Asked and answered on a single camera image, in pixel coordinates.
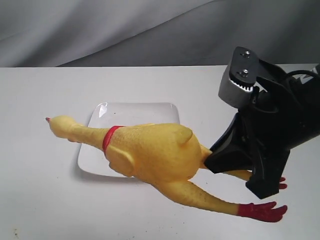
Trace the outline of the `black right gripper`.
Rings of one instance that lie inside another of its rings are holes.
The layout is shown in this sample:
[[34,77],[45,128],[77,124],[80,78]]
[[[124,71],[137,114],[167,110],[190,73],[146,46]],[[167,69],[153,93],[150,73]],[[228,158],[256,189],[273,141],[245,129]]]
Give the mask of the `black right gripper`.
[[256,81],[263,90],[238,110],[204,165],[215,174],[251,170],[245,186],[262,200],[279,193],[290,150],[320,134],[320,75],[259,74]]

